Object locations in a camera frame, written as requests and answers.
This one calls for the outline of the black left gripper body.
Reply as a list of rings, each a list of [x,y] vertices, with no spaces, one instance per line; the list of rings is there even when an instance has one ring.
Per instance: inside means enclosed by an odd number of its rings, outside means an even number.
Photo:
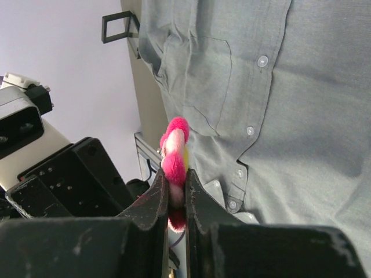
[[[134,201],[97,138],[69,144],[17,176],[6,201],[24,218],[114,217]]]

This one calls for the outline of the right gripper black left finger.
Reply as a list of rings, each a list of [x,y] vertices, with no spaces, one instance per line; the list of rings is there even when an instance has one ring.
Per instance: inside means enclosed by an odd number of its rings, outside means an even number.
[[[159,170],[116,217],[9,220],[1,224],[2,277],[165,277],[168,181]]]

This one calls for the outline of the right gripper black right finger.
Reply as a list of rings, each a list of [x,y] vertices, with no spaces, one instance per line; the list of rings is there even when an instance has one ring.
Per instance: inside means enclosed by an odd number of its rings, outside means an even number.
[[[188,277],[365,277],[348,237],[329,226],[246,224],[185,184]]]

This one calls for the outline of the grey button-up shirt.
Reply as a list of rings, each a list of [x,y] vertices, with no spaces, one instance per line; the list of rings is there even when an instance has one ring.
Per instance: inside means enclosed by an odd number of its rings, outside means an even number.
[[[228,211],[367,234],[369,1],[143,1],[139,50]]]

